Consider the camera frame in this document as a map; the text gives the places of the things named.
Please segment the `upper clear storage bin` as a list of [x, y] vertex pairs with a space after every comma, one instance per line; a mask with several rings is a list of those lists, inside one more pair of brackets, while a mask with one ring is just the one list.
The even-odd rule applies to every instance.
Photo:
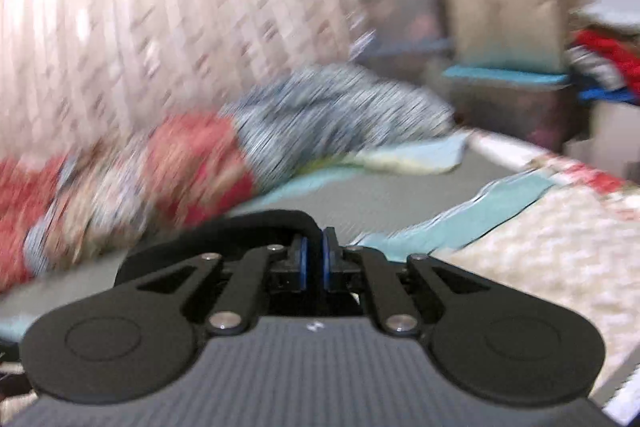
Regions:
[[444, 0], [360, 0], [369, 32], [354, 60], [378, 74], [418, 82], [451, 63]]

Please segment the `white box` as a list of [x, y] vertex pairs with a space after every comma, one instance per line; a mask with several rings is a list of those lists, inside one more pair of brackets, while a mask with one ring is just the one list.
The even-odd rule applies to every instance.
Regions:
[[639, 183], [639, 107], [628, 103], [594, 103], [587, 134], [566, 142], [564, 154]]

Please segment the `red and blue floral quilt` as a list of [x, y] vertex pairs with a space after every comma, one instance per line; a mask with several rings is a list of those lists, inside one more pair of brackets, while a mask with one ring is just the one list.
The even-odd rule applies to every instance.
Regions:
[[309, 66], [238, 101], [170, 116], [38, 168], [1, 164], [1, 286], [195, 227], [299, 170], [439, 138], [454, 109], [432, 90], [354, 64]]

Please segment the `beige leaf pattern curtain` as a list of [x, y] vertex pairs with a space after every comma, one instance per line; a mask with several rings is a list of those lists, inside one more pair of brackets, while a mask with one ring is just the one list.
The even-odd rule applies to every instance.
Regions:
[[359, 0], [1, 0], [1, 150], [49, 155], [345, 60]]

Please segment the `black pants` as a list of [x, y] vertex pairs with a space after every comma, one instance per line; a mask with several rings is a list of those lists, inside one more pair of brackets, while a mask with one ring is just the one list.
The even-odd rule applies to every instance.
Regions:
[[322, 253], [322, 231], [303, 211], [265, 210], [208, 220], [169, 239], [145, 242], [129, 251], [114, 284], [125, 284], [206, 253], [238, 260], [245, 251], [271, 244], [288, 246], [296, 237], [306, 239], [311, 254]]

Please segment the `pile of colourful clothes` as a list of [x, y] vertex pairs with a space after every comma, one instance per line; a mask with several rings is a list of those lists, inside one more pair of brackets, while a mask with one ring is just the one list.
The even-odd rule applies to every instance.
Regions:
[[570, 13], [565, 56], [583, 100], [639, 105], [639, 14], [592, 4]]

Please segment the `clear bin with teal lid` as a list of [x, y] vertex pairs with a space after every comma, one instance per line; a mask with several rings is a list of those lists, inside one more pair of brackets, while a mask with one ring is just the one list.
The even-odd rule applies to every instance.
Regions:
[[451, 66], [448, 100], [471, 127], [559, 152], [580, 127], [577, 92], [565, 75]]

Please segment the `patterned bedsheet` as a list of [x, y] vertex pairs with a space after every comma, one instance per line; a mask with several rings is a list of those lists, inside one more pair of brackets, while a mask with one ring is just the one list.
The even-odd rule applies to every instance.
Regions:
[[[394, 258], [406, 262], [480, 235], [475, 197], [427, 223], [424, 241]], [[509, 407], [472, 395], [437, 372], [419, 343], [382, 333], [360, 299], [323, 286], [322, 253], [306, 271], [279, 261], [262, 285], [257, 320], [235, 336], [213, 336], [171, 384], [114, 404], [77, 404], [44, 395], [13, 418], [17, 426], [608, 426], [590, 399]]]

